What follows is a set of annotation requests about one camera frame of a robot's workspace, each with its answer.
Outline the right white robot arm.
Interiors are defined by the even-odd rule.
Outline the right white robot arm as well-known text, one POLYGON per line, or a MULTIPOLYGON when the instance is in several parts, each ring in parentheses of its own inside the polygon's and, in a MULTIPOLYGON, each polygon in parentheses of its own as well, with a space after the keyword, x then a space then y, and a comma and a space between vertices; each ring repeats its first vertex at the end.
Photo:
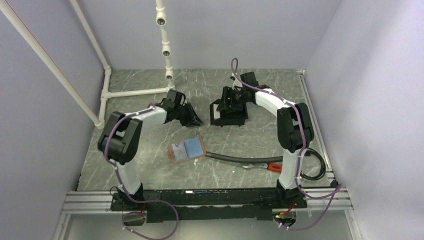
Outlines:
POLYGON ((287 208, 304 198, 300 191, 300 171, 305 151, 314 139, 306 103, 294 103, 277 95, 269 86, 259 84, 253 71, 231 76, 233 85, 222 89, 220 99, 209 105, 210 123, 215 126, 242 126, 247 103, 263 107, 276 117, 276 134, 283 148, 282 171, 276 184, 276 203, 287 208))

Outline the brown leather card holder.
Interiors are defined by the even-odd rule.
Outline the brown leather card holder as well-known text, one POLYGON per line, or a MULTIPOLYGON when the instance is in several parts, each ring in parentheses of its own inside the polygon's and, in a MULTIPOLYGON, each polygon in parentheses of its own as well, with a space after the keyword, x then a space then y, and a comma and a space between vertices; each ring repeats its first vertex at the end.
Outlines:
POLYGON ((172 143, 168 147, 167 154, 168 154, 168 157, 172 160, 172 162, 174 164, 179 164, 179 163, 182 163, 182 162, 195 160, 195 159, 198 159, 200 157, 204 157, 207 153, 204 142, 203 142, 203 138, 200 135, 193 137, 193 138, 190 138, 190 139, 180 141, 180 142, 176 142, 176 143, 181 143, 181 142, 185 143, 185 147, 186 147, 186 150, 187 150, 187 153, 188 153, 188 160, 181 161, 181 162, 175 162, 174 161, 174 156, 173 156, 172 149, 171 149, 171 145, 173 144, 172 143))

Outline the grey credit card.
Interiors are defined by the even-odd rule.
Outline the grey credit card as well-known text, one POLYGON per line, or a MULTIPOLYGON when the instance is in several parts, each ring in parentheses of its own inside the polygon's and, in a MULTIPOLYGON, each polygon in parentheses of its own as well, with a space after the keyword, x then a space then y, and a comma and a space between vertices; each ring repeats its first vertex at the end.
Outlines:
POLYGON ((173 159, 176 163, 189 159, 188 152, 184 142, 178 142, 171 145, 173 159))

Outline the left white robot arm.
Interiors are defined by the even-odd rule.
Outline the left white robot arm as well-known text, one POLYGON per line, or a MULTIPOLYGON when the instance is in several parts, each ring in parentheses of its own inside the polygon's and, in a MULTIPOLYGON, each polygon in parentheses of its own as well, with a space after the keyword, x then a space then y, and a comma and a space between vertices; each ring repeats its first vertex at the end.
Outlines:
POLYGON ((112 165, 118 189, 126 194, 123 202, 131 210, 139 209, 144 203, 143 184, 133 161, 141 134, 172 121, 179 121, 186 128, 203 125, 186 95, 177 90, 169 90, 161 102, 151 103, 146 109, 130 113, 114 111, 99 137, 97 148, 112 165))

